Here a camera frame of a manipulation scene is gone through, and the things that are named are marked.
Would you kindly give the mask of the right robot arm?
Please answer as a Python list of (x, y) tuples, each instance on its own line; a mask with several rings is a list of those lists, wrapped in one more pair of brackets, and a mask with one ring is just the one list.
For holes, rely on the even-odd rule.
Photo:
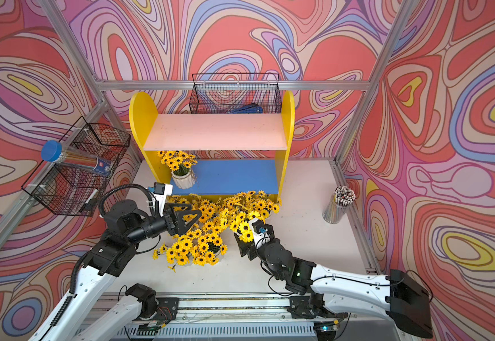
[(418, 338), (434, 336), (432, 294), (404, 271), (368, 275), (333, 270), (293, 257), (277, 238), (238, 245), (242, 257), (260, 260), (272, 279), (284, 281), (293, 318), (346, 318), (356, 313), (392, 321)]

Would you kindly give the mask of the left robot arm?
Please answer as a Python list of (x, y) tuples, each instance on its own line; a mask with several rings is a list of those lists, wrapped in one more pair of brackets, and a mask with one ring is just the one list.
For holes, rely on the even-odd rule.
[(190, 204), (166, 203), (162, 211), (147, 214), (133, 200), (122, 200), (109, 211), (101, 210), (107, 229), (101, 241), (75, 264), (71, 288), (49, 317), (31, 337), (32, 340), (110, 340), (119, 329), (135, 319), (150, 320), (164, 313), (154, 289), (134, 284), (115, 306), (83, 332), (79, 332), (99, 298), (138, 254), (141, 242), (160, 236), (182, 236), (198, 222), (201, 211)]

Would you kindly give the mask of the shelf sunflower pot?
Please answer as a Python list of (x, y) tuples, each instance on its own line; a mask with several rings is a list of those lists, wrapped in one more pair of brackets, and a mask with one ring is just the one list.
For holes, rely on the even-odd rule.
[(196, 156), (186, 151), (158, 151), (157, 155), (172, 172), (174, 184), (179, 189), (192, 188), (196, 183), (193, 167), (197, 165)]
[(250, 191), (246, 193), (247, 216), (250, 220), (261, 219), (266, 220), (272, 214), (277, 214), (281, 209), (281, 201), (271, 199), (266, 192)]
[(152, 252), (153, 260), (166, 261), (167, 268), (176, 272), (180, 267), (196, 264), (199, 255), (199, 238), (190, 232), (181, 237), (173, 236), (171, 244), (162, 244)]
[(247, 222), (251, 209), (252, 197), (249, 193), (240, 192), (234, 196), (226, 197), (220, 202), (219, 218), (231, 224), (234, 221)]
[[(196, 210), (195, 206), (189, 201), (189, 199), (187, 197), (169, 196), (167, 198), (167, 203), (179, 205), (179, 207), (173, 208), (173, 210), (175, 212), (195, 211)], [(182, 220), (185, 221), (185, 223), (189, 223), (192, 220), (194, 220), (195, 222), (198, 222), (199, 218), (200, 217), (199, 217), (198, 213), (187, 213), (182, 217)]]
[(209, 199), (199, 198), (194, 202), (194, 206), (197, 210), (201, 211), (201, 217), (199, 218), (199, 225), (203, 227), (207, 222), (213, 220), (218, 211), (218, 206)]
[(219, 232), (197, 229), (188, 234), (188, 238), (191, 247), (187, 255), (197, 266), (216, 265), (228, 253), (228, 246)]
[(235, 233), (236, 237), (244, 243), (250, 243), (254, 240), (253, 228), (250, 227), (250, 220), (259, 219), (260, 213), (254, 210), (239, 212), (230, 223), (230, 229)]

